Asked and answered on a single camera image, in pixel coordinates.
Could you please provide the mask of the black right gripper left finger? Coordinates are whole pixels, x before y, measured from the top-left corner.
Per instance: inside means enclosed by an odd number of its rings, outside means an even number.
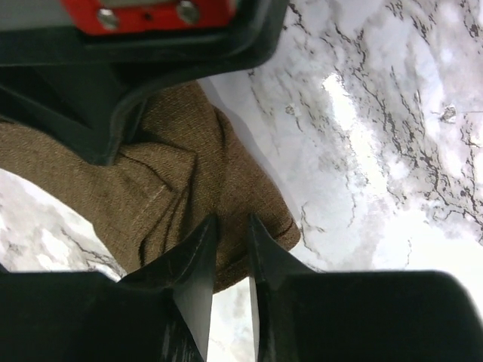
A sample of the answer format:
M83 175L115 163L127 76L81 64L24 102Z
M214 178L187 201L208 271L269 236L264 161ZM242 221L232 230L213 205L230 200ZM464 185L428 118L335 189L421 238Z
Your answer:
M119 281L98 271L1 273L3 361L203 361L217 218Z

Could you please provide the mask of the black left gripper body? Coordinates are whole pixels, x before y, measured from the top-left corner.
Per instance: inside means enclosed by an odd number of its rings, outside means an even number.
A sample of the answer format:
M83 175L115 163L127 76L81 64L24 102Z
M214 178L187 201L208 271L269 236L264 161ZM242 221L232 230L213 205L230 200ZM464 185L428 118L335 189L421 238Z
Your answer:
M7 0L1 2L1 30L74 26L93 36L149 31L184 31L227 26L239 1Z

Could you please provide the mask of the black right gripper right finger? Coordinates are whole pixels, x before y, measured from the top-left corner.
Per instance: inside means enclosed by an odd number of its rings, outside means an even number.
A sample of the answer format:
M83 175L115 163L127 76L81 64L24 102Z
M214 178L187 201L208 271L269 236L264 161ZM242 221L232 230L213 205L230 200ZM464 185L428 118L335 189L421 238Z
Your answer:
M440 271L318 273L248 226L258 361L480 361L482 324Z

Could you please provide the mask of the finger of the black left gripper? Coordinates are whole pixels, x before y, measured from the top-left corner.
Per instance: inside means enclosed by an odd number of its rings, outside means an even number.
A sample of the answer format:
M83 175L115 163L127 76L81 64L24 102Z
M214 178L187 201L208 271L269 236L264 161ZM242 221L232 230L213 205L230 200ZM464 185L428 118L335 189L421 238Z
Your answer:
M74 26L1 30L1 117L109 165L155 92L250 69L275 52L284 1L244 0L224 27L93 36Z

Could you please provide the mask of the brown cloth napkin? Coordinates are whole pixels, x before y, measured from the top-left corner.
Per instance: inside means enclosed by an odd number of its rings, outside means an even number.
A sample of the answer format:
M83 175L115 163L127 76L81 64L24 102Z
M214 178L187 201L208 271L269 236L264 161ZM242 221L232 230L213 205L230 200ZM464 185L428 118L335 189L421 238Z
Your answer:
M132 144L106 167L49 136L1 123L1 166L35 183L92 223L109 252L134 272L217 215L216 291L248 275L247 232L256 214L284 249L300 232L278 187L199 83L150 98Z

